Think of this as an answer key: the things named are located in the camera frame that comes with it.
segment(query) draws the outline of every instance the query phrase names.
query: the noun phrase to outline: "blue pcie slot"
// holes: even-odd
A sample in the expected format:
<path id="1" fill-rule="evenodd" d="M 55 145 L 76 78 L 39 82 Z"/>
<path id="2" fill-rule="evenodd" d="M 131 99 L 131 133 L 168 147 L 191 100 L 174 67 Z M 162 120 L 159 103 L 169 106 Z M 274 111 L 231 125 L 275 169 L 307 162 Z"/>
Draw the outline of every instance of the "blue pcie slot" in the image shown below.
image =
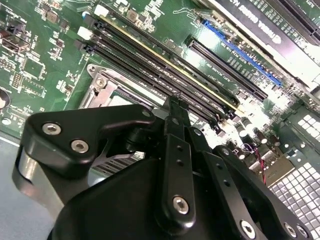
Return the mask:
<path id="1" fill-rule="evenodd" d="M 274 84 L 278 86 L 282 86 L 282 83 L 276 79 L 274 76 L 272 76 L 270 73 L 267 73 L 260 65 L 258 65 L 255 61 L 253 61 L 247 54 L 245 54 L 241 49 L 239 49 L 236 45 L 234 45 L 231 42 L 228 42 L 226 39 L 226 36 L 223 35 L 221 32 L 219 32 L 217 29 L 215 29 L 212 25 L 210 25 L 210 22 L 208 20 L 203 21 L 203 25 L 214 32 L 220 40 L 227 45 L 229 48 L 234 50 L 240 57 L 242 57 L 244 60 L 246 60 L 248 63 L 250 63 L 252 66 L 254 66 L 260 73 L 262 73 L 265 77 L 267 77 L 270 81 L 272 81 Z"/>

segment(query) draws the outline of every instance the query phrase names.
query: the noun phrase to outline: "red wire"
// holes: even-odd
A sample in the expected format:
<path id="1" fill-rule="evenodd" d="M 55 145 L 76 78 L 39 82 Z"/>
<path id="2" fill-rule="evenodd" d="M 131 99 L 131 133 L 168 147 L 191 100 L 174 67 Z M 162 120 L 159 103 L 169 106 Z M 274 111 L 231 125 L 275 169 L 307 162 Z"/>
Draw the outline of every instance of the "red wire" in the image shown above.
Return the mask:
<path id="1" fill-rule="evenodd" d="M 256 148 L 255 149 L 255 155 L 258 159 L 258 161 L 260 162 L 260 167 L 261 167 L 261 172 L 262 172 L 262 180 L 263 180 L 263 183 L 264 185 L 267 185 L 267 180 L 266 180 L 266 175 L 265 175 L 265 169 L 264 169 L 264 166 L 265 166 L 265 161 L 261 158 L 261 155 L 258 151 L 258 149 Z"/>

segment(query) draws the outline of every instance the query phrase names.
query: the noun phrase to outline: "gray tabletop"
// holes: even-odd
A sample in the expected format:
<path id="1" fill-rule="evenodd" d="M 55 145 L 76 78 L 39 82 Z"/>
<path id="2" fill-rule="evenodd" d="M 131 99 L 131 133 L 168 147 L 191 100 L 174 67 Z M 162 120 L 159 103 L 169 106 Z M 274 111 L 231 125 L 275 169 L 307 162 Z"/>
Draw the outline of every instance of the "gray tabletop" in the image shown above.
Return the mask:
<path id="1" fill-rule="evenodd" d="M 43 206 L 19 192 L 11 178 L 17 151 L 17 140 L 0 132 L 0 240 L 46 240 L 53 219 Z M 102 179 L 90 172 L 88 183 Z"/>

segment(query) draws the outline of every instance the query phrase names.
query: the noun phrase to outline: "black metal bracket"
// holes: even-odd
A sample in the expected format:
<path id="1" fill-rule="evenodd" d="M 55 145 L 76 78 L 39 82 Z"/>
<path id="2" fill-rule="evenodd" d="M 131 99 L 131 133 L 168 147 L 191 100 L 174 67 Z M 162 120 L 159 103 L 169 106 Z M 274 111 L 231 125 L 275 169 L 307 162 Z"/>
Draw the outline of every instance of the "black metal bracket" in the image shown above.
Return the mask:
<path id="1" fill-rule="evenodd" d="M 157 114 L 126 105 L 28 118 L 12 178 L 57 218 L 52 240 L 91 232 L 90 239 L 312 239 L 231 150 L 211 150 L 188 105 L 172 96 Z M 88 186 L 92 165 L 135 151 L 145 159 Z"/>

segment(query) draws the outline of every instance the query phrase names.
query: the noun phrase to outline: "ventilation grille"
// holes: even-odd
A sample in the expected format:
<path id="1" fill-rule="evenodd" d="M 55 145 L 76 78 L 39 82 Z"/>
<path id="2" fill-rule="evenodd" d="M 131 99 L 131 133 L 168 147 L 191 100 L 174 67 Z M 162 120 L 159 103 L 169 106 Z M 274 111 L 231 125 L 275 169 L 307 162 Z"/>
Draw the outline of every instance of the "ventilation grille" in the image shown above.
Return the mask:
<path id="1" fill-rule="evenodd" d="M 270 190 L 297 215 L 311 231 L 313 238 L 320 240 L 320 174 L 306 163 Z"/>

